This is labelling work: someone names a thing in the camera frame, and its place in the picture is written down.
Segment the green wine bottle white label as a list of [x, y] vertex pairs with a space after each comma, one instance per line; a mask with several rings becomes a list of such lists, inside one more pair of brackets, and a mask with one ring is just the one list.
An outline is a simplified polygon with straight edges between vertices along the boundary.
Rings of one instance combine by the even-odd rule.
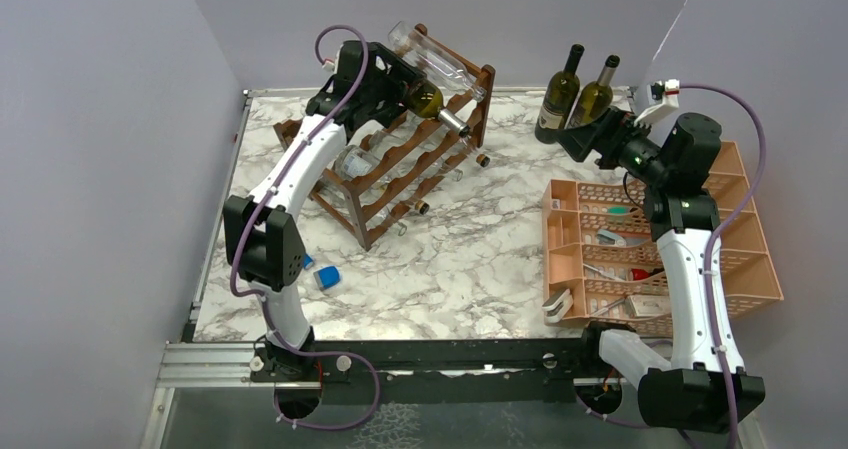
[[416, 116], [436, 120], [460, 137], [470, 134], [470, 126], [446, 107], [441, 90], [426, 78], [412, 83], [401, 102]]

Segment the green wine bottle black cap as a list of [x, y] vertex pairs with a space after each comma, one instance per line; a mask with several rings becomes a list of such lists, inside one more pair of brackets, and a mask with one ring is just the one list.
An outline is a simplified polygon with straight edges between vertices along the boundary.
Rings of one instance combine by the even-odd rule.
[[564, 68], [556, 72], [547, 85], [534, 128], [536, 139], [543, 144], [556, 142], [556, 133], [564, 127], [580, 92], [577, 68], [584, 51], [582, 44], [573, 44]]

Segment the green wine bottle silver cap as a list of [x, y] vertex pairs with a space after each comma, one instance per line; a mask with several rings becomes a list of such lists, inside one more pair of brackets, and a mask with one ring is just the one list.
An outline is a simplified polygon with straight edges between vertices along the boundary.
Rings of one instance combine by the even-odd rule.
[[618, 55], [607, 57], [604, 67], [595, 81], [587, 84], [576, 101], [574, 110], [565, 126], [572, 129], [587, 125], [597, 119], [612, 103], [612, 79], [620, 64]]

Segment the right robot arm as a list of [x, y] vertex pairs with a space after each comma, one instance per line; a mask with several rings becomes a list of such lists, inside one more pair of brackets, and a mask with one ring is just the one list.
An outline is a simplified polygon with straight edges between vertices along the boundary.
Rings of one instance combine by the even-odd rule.
[[730, 221], [705, 187], [722, 128], [685, 113], [662, 145], [649, 133], [632, 113], [609, 108], [556, 140], [573, 160], [597, 152], [599, 168], [623, 168], [646, 186], [642, 211], [668, 282], [672, 355], [664, 359], [621, 324], [591, 323], [577, 362], [592, 376], [616, 369], [635, 387], [648, 426], [726, 434], [734, 447], [739, 422], [763, 402], [765, 386], [748, 374], [732, 335], [720, 273], [720, 234]]

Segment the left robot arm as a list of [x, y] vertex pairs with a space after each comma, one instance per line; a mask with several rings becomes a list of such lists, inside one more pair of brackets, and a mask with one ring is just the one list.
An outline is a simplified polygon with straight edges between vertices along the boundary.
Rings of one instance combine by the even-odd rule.
[[248, 195], [229, 196], [222, 212], [230, 291], [257, 298], [267, 357], [294, 380], [310, 374], [315, 358], [297, 287], [306, 255], [297, 228], [302, 206], [362, 125], [392, 122], [429, 84], [422, 70], [377, 42], [344, 42], [332, 67], [279, 162]]

